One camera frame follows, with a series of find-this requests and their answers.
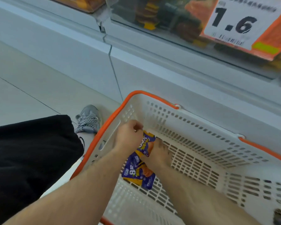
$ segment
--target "forearm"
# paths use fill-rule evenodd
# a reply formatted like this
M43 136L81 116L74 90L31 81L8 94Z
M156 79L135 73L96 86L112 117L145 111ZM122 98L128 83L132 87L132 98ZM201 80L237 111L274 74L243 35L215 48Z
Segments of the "forearm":
M156 175L186 225L259 225L223 194L170 167Z
M99 223L127 155L113 149L70 182L31 204L5 225Z

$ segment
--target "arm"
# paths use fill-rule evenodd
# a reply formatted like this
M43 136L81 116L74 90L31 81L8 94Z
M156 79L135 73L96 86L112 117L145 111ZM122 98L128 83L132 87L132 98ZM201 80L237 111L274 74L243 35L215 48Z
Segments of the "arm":
M142 141L142 128L142 124L135 120L119 127L116 146L111 152L70 182L23 209L4 225L97 225L123 163Z
M260 225L223 194L172 169L172 154L161 139L141 159L160 179L186 225Z

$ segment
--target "pant leg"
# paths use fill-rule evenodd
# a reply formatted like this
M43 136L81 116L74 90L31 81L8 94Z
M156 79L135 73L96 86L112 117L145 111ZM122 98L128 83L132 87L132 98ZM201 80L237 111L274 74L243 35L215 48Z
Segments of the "pant leg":
M0 127L0 224L36 201L82 155L70 117Z

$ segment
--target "shoelace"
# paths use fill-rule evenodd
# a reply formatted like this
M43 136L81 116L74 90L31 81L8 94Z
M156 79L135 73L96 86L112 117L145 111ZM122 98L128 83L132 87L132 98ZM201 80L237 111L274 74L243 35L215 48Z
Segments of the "shoelace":
M75 127L75 133L83 132L82 128L84 126L91 127L94 132L98 132L97 130L97 124L99 122L99 118L95 114L90 115L77 115L77 126Z

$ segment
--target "tile floor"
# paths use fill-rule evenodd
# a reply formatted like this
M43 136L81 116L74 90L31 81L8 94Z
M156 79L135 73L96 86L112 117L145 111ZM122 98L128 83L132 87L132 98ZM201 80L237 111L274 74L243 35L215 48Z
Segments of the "tile floor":
M95 105L103 120L120 105L0 42L0 126L56 114L67 114L75 122L87 104ZM45 194L67 182L79 163Z

